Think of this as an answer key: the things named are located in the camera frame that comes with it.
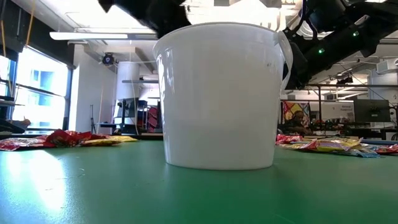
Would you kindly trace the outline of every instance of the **window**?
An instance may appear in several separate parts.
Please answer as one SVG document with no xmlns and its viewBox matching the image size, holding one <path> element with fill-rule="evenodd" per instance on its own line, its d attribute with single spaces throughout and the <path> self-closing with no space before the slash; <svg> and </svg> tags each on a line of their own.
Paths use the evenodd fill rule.
<svg viewBox="0 0 398 224">
<path fill-rule="evenodd" d="M 14 76 L 16 63 L 8 58 L 0 56 L 0 96 L 10 96 L 8 93 L 8 82 L 10 76 Z"/>
<path fill-rule="evenodd" d="M 14 120 L 29 119 L 30 129 L 62 128 L 70 83 L 66 65 L 25 48 L 19 54 L 16 83 L 16 103 L 21 106 L 15 106 Z"/>
</svg>

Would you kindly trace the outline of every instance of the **candy wrapper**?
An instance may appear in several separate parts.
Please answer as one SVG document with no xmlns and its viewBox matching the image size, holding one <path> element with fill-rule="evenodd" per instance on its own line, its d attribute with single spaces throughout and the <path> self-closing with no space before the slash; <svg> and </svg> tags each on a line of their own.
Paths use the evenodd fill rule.
<svg viewBox="0 0 398 224">
<path fill-rule="evenodd" d="M 347 151 L 335 151 L 334 154 L 346 156 L 358 156 L 362 158 L 380 158 L 380 155 L 370 149 L 348 149 Z"/>
<path fill-rule="evenodd" d="M 75 147 L 88 140 L 104 139 L 105 135 L 91 134 L 90 132 L 78 133 L 76 131 L 62 131 L 58 129 L 48 136 L 40 136 L 45 142 L 52 143 L 57 147 Z"/>
<path fill-rule="evenodd" d="M 55 147 L 54 144 L 43 139 L 8 138 L 0 141 L 0 150 L 15 151 L 17 149 L 31 149 L 32 147 Z"/>
<path fill-rule="evenodd" d="M 374 150 L 378 154 L 395 154 L 398 153 L 398 145 L 395 144 L 393 146 L 376 146 L 377 148 Z"/>
<path fill-rule="evenodd" d="M 362 139 L 327 138 L 317 141 L 318 152 L 347 151 L 361 143 Z"/>
<path fill-rule="evenodd" d="M 314 150 L 317 148 L 317 140 L 314 139 L 310 142 L 298 142 L 295 144 L 279 144 L 279 146 L 285 149 Z"/>
<path fill-rule="evenodd" d="M 132 138 L 130 136 L 107 136 L 107 139 L 112 139 L 115 141 L 119 141 L 119 142 L 135 142 L 138 141 L 135 138 Z"/>
<path fill-rule="evenodd" d="M 303 137 L 301 136 L 286 136 L 283 134 L 278 134 L 276 136 L 276 145 L 279 144 L 289 144 L 291 142 L 298 142 L 298 141 L 303 141 Z"/>
<path fill-rule="evenodd" d="M 95 139 L 88 140 L 80 143 L 81 146 L 114 146 L 120 144 L 121 141 L 113 140 L 113 139 Z"/>
</svg>

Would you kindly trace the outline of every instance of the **white plastic bucket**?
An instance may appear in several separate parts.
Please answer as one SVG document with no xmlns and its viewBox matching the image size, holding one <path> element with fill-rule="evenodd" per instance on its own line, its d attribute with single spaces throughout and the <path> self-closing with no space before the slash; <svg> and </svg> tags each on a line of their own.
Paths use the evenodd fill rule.
<svg viewBox="0 0 398 224">
<path fill-rule="evenodd" d="M 169 164 L 272 165 L 280 90 L 293 56 L 282 32 L 233 22 L 175 30 L 154 47 Z M 284 62 L 289 74 L 282 81 Z"/>
</svg>

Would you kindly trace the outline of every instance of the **green tabletop surface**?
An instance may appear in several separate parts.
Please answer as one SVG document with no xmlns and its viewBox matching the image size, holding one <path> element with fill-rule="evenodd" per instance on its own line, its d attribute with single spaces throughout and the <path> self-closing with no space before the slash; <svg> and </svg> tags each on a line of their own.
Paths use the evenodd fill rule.
<svg viewBox="0 0 398 224">
<path fill-rule="evenodd" d="M 161 141 L 0 152 L 0 223 L 398 223 L 398 157 L 276 149 L 274 165 L 166 164 Z"/>
</svg>

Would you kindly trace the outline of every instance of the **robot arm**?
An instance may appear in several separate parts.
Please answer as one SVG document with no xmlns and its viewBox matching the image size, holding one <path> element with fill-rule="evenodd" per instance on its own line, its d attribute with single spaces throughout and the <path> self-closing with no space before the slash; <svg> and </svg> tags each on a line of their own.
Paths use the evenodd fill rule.
<svg viewBox="0 0 398 224">
<path fill-rule="evenodd" d="M 287 88 L 302 88 L 317 73 L 361 51 L 375 53 L 379 41 L 398 30 L 398 0 L 384 3 L 307 0 L 304 20 L 315 34 L 307 40 L 297 29 L 284 30 L 294 53 L 294 68 Z M 331 32 L 319 40 L 317 33 Z"/>
<path fill-rule="evenodd" d="M 105 11 L 118 5 L 143 25 L 156 31 L 158 38 L 189 26 L 185 0 L 98 0 Z M 317 73 L 331 68 L 344 58 L 361 51 L 364 57 L 375 53 L 379 41 L 398 30 L 398 0 L 383 3 L 364 0 L 304 0 L 300 24 L 286 28 L 294 55 L 292 75 L 287 88 L 302 88 Z M 306 21 L 313 39 L 297 31 Z M 317 34 L 331 32 L 323 39 Z"/>
</svg>

